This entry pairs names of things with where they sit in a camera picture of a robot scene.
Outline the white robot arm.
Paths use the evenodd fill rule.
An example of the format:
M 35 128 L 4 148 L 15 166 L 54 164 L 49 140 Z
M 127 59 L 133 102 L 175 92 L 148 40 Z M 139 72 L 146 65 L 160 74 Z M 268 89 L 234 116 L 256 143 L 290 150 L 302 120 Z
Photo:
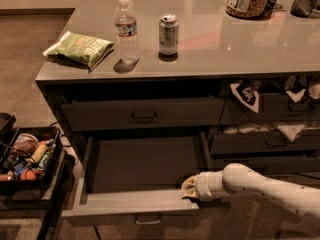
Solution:
M 318 188 L 272 179 L 240 163 L 231 163 L 220 171 L 190 176 L 182 183 L 181 189 L 185 197 L 201 201 L 261 196 L 302 218 L 320 220 Z

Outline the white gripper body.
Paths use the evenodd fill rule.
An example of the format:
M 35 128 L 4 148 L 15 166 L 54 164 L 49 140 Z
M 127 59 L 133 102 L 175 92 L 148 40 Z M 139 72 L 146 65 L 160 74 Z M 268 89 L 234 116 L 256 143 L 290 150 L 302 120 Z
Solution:
M 196 176 L 196 197 L 201 201 L 211 201 L 224 197 L 227 192 L 222 182 L 222 172 L 201 172 Z

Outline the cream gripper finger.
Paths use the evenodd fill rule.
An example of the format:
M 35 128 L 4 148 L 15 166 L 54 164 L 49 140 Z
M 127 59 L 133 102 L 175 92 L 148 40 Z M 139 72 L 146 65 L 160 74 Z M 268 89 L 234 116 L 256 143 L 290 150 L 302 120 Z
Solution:
M 201 199 L 199 194 L 194 189 L 183 189 L 182 193 L 183 193 L 183 196 L 186 198 L 197 199 L 197 200 Z
M 195 186 L 196 186 L 196 181 L 197 181 L 197 176 L 196 175 L 190 176 L 182 183 L 181 188 L 183 190 L 194 189 Z

